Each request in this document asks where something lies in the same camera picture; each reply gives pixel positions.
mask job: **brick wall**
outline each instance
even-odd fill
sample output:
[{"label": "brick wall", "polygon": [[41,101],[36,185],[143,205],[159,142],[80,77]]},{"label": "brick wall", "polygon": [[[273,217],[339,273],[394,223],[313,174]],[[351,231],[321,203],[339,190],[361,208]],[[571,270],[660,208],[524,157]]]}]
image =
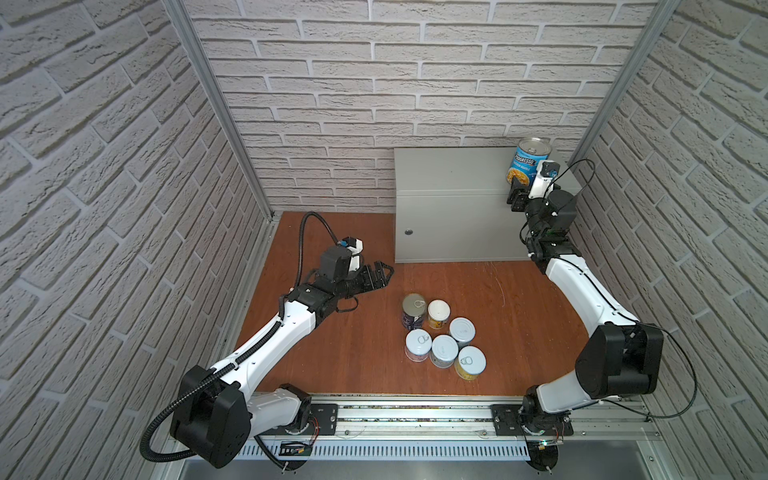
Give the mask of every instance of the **brick wall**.
[{"label": "brick wall", "polygon": [[263,221],[161,2],[0,2],[0,478],[126,478]]},{"label": "brick wall", "polygon": [[[591,152],[578,205],[591,268],[696,366],[694,407],[660,424],[686,478],[768,474],[765,15],[759,2],[683,0]],[[664,353],[647,402],[669,414],[692,380],[671,342]]]},{"label": "brick wall", "polygon": [[186,0],[278,210],[394,210],[393,147],[568,156],[654,2]]}]

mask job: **soup can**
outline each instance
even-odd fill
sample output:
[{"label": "soup can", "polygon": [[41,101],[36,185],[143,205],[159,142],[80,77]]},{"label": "soup can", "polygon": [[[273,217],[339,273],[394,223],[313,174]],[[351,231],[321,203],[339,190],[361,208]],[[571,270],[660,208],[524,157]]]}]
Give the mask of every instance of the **soup can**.
[{"label": "soup can", "polygon": [[440,330],[448,323],[448,317],[451,316],[451,307],[442,300],[433,300],[429,302],[429,326],[435,330]]},{"label": "soup can", "polygon": [[435,366],[441,369],[447,369],[451,366],[458,354],[458,345],[450,335],[438,335],[432,341],[432,351],[429,358]]},{"label": "soup can", "polygon": [[432,349],[432,337],[426,330],[415,329],[406,335],[406,356],[414,362],[423,362]]},{"label": "soup can", "polygon": [[451,320],[451,325],[448,327],[448,331],[458,343],[458,347],[463,349],[475,338],[475,326],[469,319],[463,316],[457,316]]},{"label": "soup can", "polygon": [[402,301],[402,325],[408,330],[422,328],[427,302],[418,293],[409,293]]},{"label": "soup can", "polygon": [[485,355],[476,346],[466,346],[458,353],[453,365],[458,376],[474,380],[485,370]]},{"label": "soup can", "polygon": [[541,138],[528,137],[518,142],[515,158],[507,170],[507,182],[510,184],[517,178],[524,186],[533,183],[536,178],[536,166],[538,162],[547,160],[552,152],[552,147]]}]

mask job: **metal can lid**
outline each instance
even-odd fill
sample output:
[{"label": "metal can lid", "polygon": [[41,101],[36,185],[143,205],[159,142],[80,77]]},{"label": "metal can lid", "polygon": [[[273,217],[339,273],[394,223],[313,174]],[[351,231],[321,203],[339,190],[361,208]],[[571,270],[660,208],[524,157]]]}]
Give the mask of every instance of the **metal can lid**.
[{"label": "metal can lid", "polygon": [[438,322],[447,320],[451,316],[451,307],[442,300],[429,302],[429,316]]},{"label": "metal can lid", "polygon": [[475,326],[463,316],[457,316],[451,320],[448,330],[457,342],[468,342],[475,338]]},{"label": "metal can lid", "polygon": [[480,375],[485,370],[485,355],[476,346],[466,346],[458,353],[458,362],[469,375]]},{"label": "metal can lid", "polygon": [[537,137],[522,138],[518,142],[526,154],[531,155],[549,155],[552,152],[552,146],[546,140]]},{"label": "metal can lid", "polygon": [[409,293],[402,301],[402,311],[410,316],[421,316],[427,310],[427,302],[418,293]]},{"label": "metal can lid", "polygon": [[452,362],[458,354],[458,345],[450,335],[438,335],[432,341],[432,353],[438,360]]},{"label": "metal can lid", "polygon": [[432,337],[426,330],[411,330],[406,336],[406,347],[414,355],[424,355],[432,348]]}]

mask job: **metal vent grill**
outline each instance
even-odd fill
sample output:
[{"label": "metal vent grill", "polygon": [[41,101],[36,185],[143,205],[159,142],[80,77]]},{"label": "metal vent grill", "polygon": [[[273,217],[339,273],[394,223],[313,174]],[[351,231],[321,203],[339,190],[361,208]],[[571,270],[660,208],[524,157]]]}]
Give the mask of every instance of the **metal vent grill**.
[{"label": "metal vent grill", "polygon": [[[282,440],[264,440],[277,456]],[[240,450],[237,460],[265,459],[254,440]],[[278,457],[300,460],[307,457]],[[440,461],[516,461],[529,460],[525,442],[494,441],[420,441],[420,440],[318,440],[312,460],[440,460]]]}]

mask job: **wooden floor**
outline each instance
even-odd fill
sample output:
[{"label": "wooden floor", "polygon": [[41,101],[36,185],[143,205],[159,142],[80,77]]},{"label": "wooden floor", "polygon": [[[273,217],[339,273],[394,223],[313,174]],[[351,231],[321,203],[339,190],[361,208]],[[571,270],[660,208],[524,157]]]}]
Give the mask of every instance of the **wooden floor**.
[{"label": "wooden floor", "polygon": [[[301,216],[286,212],[280,221],[238,345],[274,316],[278,297],[293,286]],[[363,240],[367,263],[394,264],[394,215],[323,216],[338,238]],[[330,241],[323,226],[309,219],[304,272],[318,266],[319,255]],[[571,371],[587,341],[570,303],[533,262],[400,263],[394,267],[395,275],[385,289],[359,296],[359,308],[352,313],[329,316],[280,360],[259,390],[270,391],[288,382],[314,393],[517,396],[529,386]],[[414,363],[406,358],[407,331],[400,316],[402,299],[411,292],[421,293],[427,301],[443,299],[451,307],[451,318],[465,316],[475,324],[472,344],[488,359],[488,367],[475,381],[459,378],[452,367],[439,369],[428,359]],[[339,308],[353,305],[345,300]],[[448,329],[427,330],[434,338]]]}]

